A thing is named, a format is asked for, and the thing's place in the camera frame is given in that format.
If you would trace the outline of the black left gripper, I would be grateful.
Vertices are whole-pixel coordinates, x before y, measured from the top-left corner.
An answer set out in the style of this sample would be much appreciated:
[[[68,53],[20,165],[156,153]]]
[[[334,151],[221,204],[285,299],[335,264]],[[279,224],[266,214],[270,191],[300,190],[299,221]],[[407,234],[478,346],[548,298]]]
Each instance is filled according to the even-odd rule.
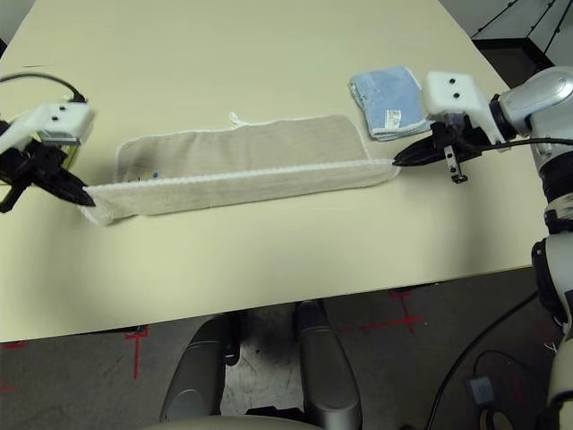
[[[11,211],[23,192],[36,185],[55,197],[80,206],[94,206],[85,184],[63,169],[67,154],[31,138],[24,149],[14,147],[1,154],[1,183],[9,189],[1,198],[1,212]]]

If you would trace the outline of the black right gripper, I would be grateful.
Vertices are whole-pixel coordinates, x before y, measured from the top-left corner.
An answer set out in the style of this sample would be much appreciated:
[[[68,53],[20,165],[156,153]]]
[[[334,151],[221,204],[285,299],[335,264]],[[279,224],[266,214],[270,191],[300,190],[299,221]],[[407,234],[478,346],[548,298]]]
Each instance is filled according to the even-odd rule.
[[[412,143],[393,160],[396,167],[420,167],[445,160],[454,184],[468,180],[461,164],[480,157],[487,136],[479,127],[471,125],[466,114],[445,114],[431,125],[432,136]]]

